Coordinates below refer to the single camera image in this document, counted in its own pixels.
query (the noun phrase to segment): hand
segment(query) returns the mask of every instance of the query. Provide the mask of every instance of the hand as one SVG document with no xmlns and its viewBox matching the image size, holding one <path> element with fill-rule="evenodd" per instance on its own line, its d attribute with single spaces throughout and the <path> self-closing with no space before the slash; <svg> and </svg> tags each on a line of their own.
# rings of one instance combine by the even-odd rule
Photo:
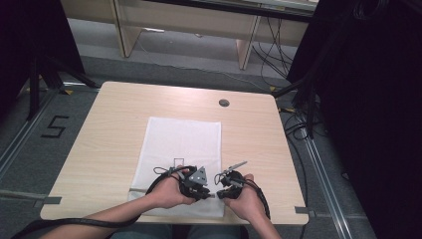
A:
<svg viewBox="0 0 422 239">
<path fill-rule="evenodd" d="M 166 177 L 160 181 L 154 189 L 147 194 L 153 197 L 154 207 L 171 208 L 180 204 L 190 205 L 195 202 L 194 198 L 186 197 L 180 193 L 179 178 L 177 173 L 171 174 L 173 177 Z"/>
<path fill-rule="evenodd" d="M 245 180 L 254 180 L 254 175 L 247 174 Z M 264 205 L 257 195 L 257 192 L 251 186 L 245 184 L 242 193 L 237 199 L 224 198 L 224 203 L 230 207 L 236 215 L 247 221 L 255 217 L 266 217 Z"/>
</svg>

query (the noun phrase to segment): finger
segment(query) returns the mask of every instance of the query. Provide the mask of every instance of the finger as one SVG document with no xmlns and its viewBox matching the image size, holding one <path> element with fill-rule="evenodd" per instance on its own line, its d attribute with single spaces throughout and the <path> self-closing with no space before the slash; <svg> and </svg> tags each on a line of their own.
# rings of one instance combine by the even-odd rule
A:
<svg viewBox="0 0 422 239">
<path fill-rule="evenodd" d="M 194 202 L 195 202 L 196 200 L 195 200 L 195 198 L 191 198 L 191 197 L 183 197 L 183 204 L 186 204 L 186 205 L 190 205 L 190 204 L 193 204 Z"/>
<path fill-rule="evenodd" d="M 243 178 L 245 178 L 245 180 L 254 180 L 254 174 L 251 174 L 251 173 L 249 173 L 249 174 L 246 174 Z"/>
<path fill-rule="evenodd" d="M 186 173 L 186 172 L 188 172 L 189 171 L 189 169 L 188 168 L 185 168 L 185 169 L 182 169 L 182 172 L 184 172 L 184 173 Z"/>
<path fill-rule="evenodd" d="M 233 199 L 230 198 L 223 198 L 223 202 L 224 204 L 226 204 L 226 206 L 230 207 L 230 204 L 232 203 Z"/>
</svg>

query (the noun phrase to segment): table top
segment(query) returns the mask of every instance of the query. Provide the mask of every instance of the table top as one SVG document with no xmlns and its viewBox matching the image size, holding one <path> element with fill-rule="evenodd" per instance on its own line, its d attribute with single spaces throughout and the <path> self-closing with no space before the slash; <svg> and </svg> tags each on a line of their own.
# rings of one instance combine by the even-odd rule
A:
<svg viewBox="0 0 422 239">
<path fill-rule="evenodd" d="M 220 100 L 229 101 L 221 107 Z M 43 219 L 84 217 L 119 205 L 137 167 L 149 117 L 220 121 L 222 167 L 247 160 L 274 224 L 306 224 L 305 207 L 275 100 L 270 95 L 107 82 L 103 84 L 49 196 Z M 140 222 L 244 224 L 230 208 L 223 218 L 141 216 Z"/>
</svg>

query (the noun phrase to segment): white cloth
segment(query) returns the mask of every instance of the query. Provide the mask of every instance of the white cloth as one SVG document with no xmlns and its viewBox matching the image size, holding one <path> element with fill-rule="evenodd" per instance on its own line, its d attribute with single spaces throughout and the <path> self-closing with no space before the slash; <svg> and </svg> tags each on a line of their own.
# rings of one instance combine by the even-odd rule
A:
<svg viewBox="0 0 422 239">
<path fill-rule="evenodd" d="M 223 187 L 215 185 L 214 176 L 221 172 L 221 123 L 187 119 L 149 118 L 136 173 L 128 200 L 144 195 L 158 177 L 154 167 L 168 169 L 174 158 L 184 158 L 184 166 L 205 167 L 206 186 L 215 193 Z M 155 216 L 223 217 L 224 203 L 216 198 L 199 200 L 192 205 L 170 209 L 153 209 L 143 213 Z"/>
</svg>

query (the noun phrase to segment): floor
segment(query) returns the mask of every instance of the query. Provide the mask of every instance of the floor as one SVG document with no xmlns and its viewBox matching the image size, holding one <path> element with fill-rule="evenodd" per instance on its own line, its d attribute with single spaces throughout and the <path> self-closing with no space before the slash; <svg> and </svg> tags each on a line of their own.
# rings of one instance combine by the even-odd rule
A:
<svg viewBox="0 0 422 239">
<path fill-rule="evenodd" d="M 233 39 L 145 31 L 141 33 L 130 57 L 122 58 L 114 25 L 72 19 L 69 22 L 87 76 L 98 83 L 113 80 L 263 94 L 268 94 L 273 88 L 289 85 L 273 69 L 263 65 L 263 61 L 254 52 L 248 68 L 240 70 Z M 258 43 L 254 45 L 263 54 Z M 261 47 L 264 52 L 271 50 L 273 56 L 277 54 L 271 44 L 261 44 Z M 283 47 L 292 59 L 296 49 Z M 280 62 L 276 61 L 276 64 L 281 67 Z M 62 78 L 65 82 L 77 83 L 66 74 Z M 38 217 L 40 208 L 34 207 L 34 196 L 49 193 L 97 95 L 97 92 L 84 87 L 76 86 L 73 90 L 69 96 L 58 94 L 52 99 L 42 119 L 31 131 L 26 145 L 1 178 L 0 238 L 10 237 Z M 42 94 L 45 99 L 48 91 Z M 291 108 L 294 95 L 295 92 L 291 92 L 277 99 L 279 108 Z M 28 93 L 24 92 L 17 100 L 16 110 L 0 122 L 1 152 L 6 151 L 7 145 L 24 123 L 28 98 Z M 302 131 L 295 129 L 298 115 L 280 115 L 285 129 L 293 127 L 289 131 L 291 153 L 311 216 L 305 230 L 302 226 L 277 225 L 283 238 L 376 238 L 353 188 L 342 175 L 342 165 L 331 147 L 329 132 L 324 129 L 323 123 L 315 126 L 315 144 L 329 186 L 344 214 L 346 228 L 349 230 L 346 236 L 339 233 L 333 220 L 335 217 L 326 200 L 316 164 L 310 157 L 307 144 L 301 140 Z M 46 128 L 54 116 L 71 116 L 70 120 L 64 120 L 66 132 L 56 140 L 40 137 L 50 133 Z M 316 120 L 323 122 L 321 116 Z M 34 160 L 35 151 L 38 160 Z M 5 192 L 31 193 L 32 197 L 22 199 L 4 196 Z M 250 238 L 259 238 L 250 227 L 248 230 Z"/>
</svg>

